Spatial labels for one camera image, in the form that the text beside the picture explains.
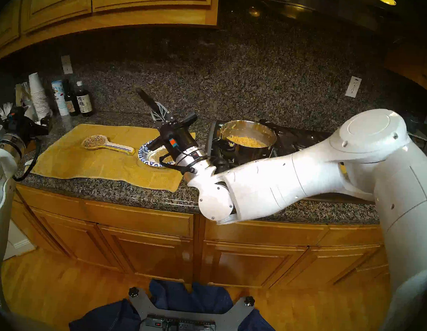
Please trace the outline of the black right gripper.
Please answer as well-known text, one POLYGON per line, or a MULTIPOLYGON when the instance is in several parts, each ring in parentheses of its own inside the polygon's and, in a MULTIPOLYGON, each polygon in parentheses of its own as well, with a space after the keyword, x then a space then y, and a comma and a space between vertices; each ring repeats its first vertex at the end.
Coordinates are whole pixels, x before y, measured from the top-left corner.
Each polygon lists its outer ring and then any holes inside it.
POLYGON ((192 112, 175 122, 175 115, 159 102, 155 102, 155 107, 150 107, 150 110, 153 122, 162 124, 159 128, 157 148, 165 147, 174 162, 198 163, 200 147, 189 131, 189 127, 198 119, 197 114, 192 112))

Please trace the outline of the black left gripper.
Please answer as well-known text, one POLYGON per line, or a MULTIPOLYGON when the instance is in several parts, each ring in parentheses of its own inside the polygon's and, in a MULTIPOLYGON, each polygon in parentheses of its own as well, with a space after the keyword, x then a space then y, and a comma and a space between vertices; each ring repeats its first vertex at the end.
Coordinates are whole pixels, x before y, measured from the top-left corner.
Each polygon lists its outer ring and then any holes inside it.
POLYGON ((4 121, 7 133, 16 134, 20 138, 35 138, 40 135, 47 136, 52 129, 52 117, 45 116, 40 120, 40 125, 25 116, 26 109, 13 106, 4 121))

